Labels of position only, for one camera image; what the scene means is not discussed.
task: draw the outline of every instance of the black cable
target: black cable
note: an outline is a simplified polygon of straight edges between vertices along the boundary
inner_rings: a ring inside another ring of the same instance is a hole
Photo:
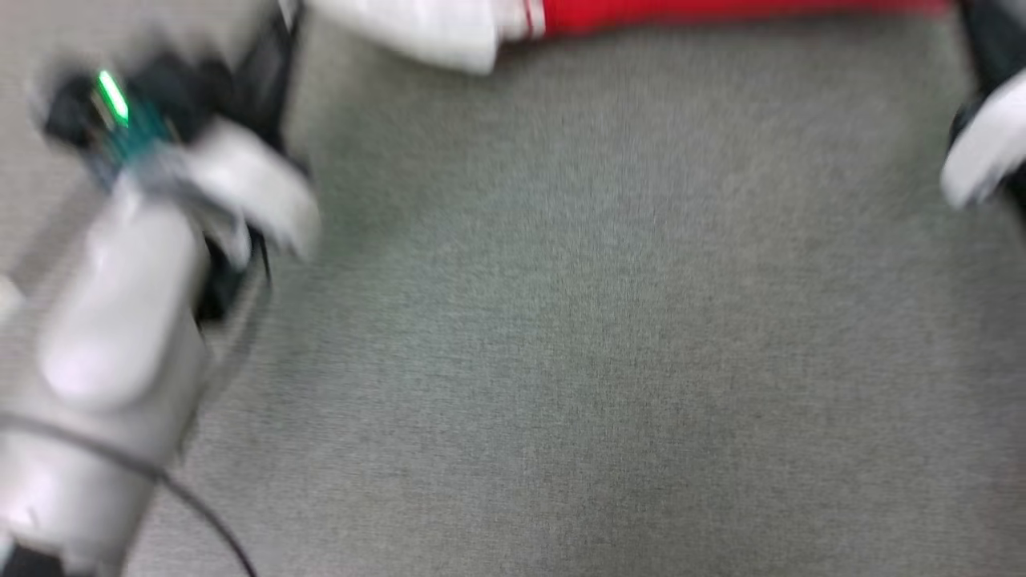
[[[203,396],[199,402],[197,413],[202,415],[207,407],[218,402],[221,395],[232,386],[238,378],[246,360],[252,354],[256,338],[260,336],[264,321],[267,319],[271,308],[271,298],[274,290],[274,282],[271,277],[271,257],[268,254],[267,240],[255,231],[250,231],[254,252],[261,255],[264,270],[264,285],[259,288],[260,293],[249,303],[248,314],[243,321],[242,328],[238,330],[239,337],[230,345],[221,364],[216,367],[213,374],[205,378],[207,384],[203,387]],[[255,263],[250,263],[250,269],[255,268]]]
[[[7,428],[18,432],[25,432],[36,436],[48,437],[67,445],[71,445],[88,453],[106,459],[115,465],[131,471],[154,484],[162,485],[167,491],[177,497],[180,501],[196,511],[207,525],[209,525],[218,536],[235,554],[239,565],[247,577],[258,577],[256,570],[253,569],[252,562],[245,549],[239,543],[238,538],[228,527],[228,525],[211,509],[202,499],[193,492],[186,489],[184,485],[175,480],[168,472],[156,465],[147,463],[141,459],[131,457],[113,447],[80,435],[78,433],[37,421],[28,417],[13,415],[11,413],[0,412],[0,428]]]

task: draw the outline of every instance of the white stripe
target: white stripe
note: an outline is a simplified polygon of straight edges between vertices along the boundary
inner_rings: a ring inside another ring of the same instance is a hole
[[[24,302],[25,296],[10,277],[0,277],[0,326],[22,308]]]

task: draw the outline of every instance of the green led light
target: green led light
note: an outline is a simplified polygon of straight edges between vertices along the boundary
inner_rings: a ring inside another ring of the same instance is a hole
[[[117,81],[114,80],[114,76],[106,70],[100,72],[100,91],[103,93],[108,108],[117,117],[118,122],[128,123],[128,101],[125,100]]]

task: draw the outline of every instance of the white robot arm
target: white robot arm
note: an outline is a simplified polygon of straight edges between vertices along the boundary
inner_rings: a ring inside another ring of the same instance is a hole
[[[1002,188],[1024,205],[1026,2],[959,0],[957,4],[978,93],[955,118],[941,189],[956,208]]]
[[[276,11],[230,74],[164,54],[124,85],[106,71],[64,83],[47,129],[110,196],[0,402],[3,577],[120,574],[205,392],[203,322],[230,308],[254,245],[312,258],[317,201],[279,130],[301,16]],[[159,102],[167,82],[185,107]]]

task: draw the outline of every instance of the red cloth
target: red cloth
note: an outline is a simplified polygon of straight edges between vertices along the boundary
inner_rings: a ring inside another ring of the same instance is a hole
[[[546,34],[655,23],[754,18],[830,11],[940,12],[946,0],[545,0]]]

